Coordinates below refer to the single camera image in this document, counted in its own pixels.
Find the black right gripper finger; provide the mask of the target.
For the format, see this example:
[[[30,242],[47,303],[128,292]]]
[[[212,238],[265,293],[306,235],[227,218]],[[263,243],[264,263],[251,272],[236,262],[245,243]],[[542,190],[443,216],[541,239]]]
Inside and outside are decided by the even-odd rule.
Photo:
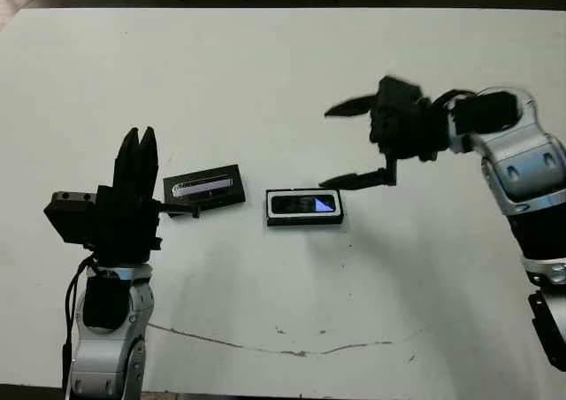
[[[369,173],[348,173],[319,183],[320,188],[335,190],[359,190],[386,184],[386,170],[379,168]]]
[[[339,104],[331,106],[325,111],[325,117],[356,117],[368,114],[373,104],[375,103],[377,95],[370,94],[359,97],[349,98]]]

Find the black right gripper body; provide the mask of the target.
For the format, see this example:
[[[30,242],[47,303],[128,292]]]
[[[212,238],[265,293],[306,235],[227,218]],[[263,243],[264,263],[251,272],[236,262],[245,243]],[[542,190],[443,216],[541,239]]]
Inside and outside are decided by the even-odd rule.
[[[399,160],[434,161],[449,146],[447,111],[426,97],[415,103],[379,98],[370,116],[370,141],[386,158],[386,166],[377,171],[377,186],[397,184]]]

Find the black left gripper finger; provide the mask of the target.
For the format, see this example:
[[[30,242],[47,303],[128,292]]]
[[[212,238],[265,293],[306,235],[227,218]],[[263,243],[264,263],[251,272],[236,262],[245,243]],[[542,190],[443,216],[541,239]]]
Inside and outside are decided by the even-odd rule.
[[[125,136],[115,158],[112,186],[125,194],[138,194],[140,142],[138,128],[133,127]]]
[[[157,179],[157,141],[152,127],[147,127],[139,145],[139,194],[152,199]]]

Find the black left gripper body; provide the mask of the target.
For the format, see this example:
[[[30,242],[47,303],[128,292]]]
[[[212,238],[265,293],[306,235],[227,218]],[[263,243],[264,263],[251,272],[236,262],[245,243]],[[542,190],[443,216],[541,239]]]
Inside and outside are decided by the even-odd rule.
[[[51,197],[51,225],[64,242],[91,251],[103,266],[141,265],[161,249],[162,212],[200,215],[196,204],[164,204],[100,185],[95,193],[58,191]]]

